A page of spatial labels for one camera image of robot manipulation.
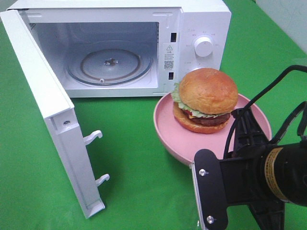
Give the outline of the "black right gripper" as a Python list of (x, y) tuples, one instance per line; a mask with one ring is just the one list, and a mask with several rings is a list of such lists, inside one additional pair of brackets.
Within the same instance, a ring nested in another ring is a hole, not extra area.
[(266, 145), (269, 140), (249, 108), (237, 121), (233, 151), (219, 160), (208, 149), (191, 165), (196, 204), (203, 230), (224, 230), (227, 205), (248, 205), (262, 230), (284, 229), (284, 205), (307, 205), (307, 146)]

